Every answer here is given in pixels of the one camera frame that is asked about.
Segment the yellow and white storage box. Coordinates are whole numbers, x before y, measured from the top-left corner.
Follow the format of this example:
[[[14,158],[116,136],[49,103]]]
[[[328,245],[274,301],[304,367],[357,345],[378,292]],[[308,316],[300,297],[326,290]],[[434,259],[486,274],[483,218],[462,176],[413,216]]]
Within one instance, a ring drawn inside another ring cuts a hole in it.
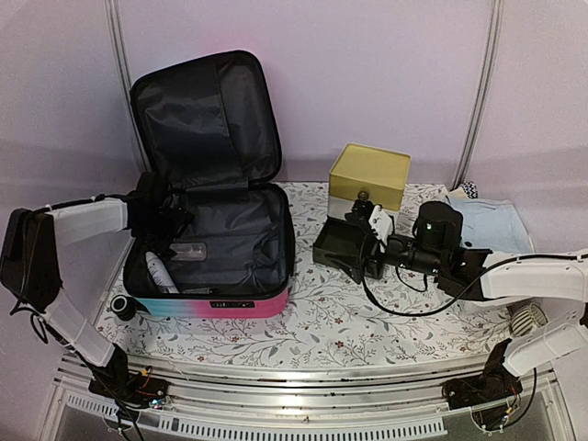
[[[315,264],[342,271],[338,259],[364,253],[372,257],[372,277],[379,279],[383,258],[375,241],[345,220],[345,214],[357,204],[380,204],[396,225],[411,166],[411,156],[376,147],[348,143],[329,172],[327,217],[312,246]],[[360,276],[364,277],[363,264]]]

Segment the clear plastic travel case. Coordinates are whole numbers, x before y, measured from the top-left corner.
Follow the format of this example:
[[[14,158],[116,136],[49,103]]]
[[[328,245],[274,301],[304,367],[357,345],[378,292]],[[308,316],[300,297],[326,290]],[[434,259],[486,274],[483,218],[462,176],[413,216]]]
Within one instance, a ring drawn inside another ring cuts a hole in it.
[[[170,251],[173,261],[203,262],[208,256],[204,243],[172,243]]]

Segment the pink and teal kids suitcase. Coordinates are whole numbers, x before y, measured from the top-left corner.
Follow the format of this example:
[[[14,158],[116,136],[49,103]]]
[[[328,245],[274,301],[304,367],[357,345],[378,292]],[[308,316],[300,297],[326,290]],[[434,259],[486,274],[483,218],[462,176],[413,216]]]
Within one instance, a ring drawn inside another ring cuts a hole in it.
[[[130,90],[154,173],[193,214],[171,243],[204,243],[203,262],[173,261],[170,245],[135,238],[122,279],[153,316],[266,319],[288,304],[295,237],[286,192],[274,179],[282,149],[264,71],[249,51],[228,51],[148,73]],[[162,293],[145,254],[163,261],[179,294]]]

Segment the pale blue garment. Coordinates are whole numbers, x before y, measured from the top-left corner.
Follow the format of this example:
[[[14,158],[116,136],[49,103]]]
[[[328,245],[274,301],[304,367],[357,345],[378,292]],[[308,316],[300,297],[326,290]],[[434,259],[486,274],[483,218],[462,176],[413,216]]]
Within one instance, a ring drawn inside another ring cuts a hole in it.
[[[447,196],[447,204],[463,217],[461,243],[468,248],[532,254],[532,240],[513,203]]]

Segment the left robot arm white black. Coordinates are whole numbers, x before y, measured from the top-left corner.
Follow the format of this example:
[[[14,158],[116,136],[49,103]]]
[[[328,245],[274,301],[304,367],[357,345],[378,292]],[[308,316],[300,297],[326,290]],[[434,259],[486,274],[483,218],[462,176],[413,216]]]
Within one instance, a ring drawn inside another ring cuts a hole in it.
[[[82,254],[84,243],[119,232],[167,246],[193,219],[173,197],[165,178],[146,172],[126,194],[14,209],[6,225],[1,285],[16,299],[11,314],[27,313],[42,343],[64,345],[117,399],[138,393],[137,381],[125,351],[97,330],[86,307],[67,291],[67,278],[78,267],[70,260]]]

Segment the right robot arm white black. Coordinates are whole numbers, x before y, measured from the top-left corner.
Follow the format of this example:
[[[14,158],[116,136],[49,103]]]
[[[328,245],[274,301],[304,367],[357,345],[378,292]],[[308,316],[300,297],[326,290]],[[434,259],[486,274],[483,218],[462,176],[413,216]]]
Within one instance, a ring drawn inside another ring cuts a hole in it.
[[[357,199],[345,220],[363,232],[358,272],[375,254],[395,267],[431,276],[453,302],[551,298],[587,301],[587,253],[506,254],[461,246],[463,217],[440,201],[425,202],[412,236],[395,233],[380,205]],[[521,392],[520,378],[587,345],[587,315],[575,310],[529,334],[507,338],[491,351],[479,376],[450,380],[451,404],[473,405]]]

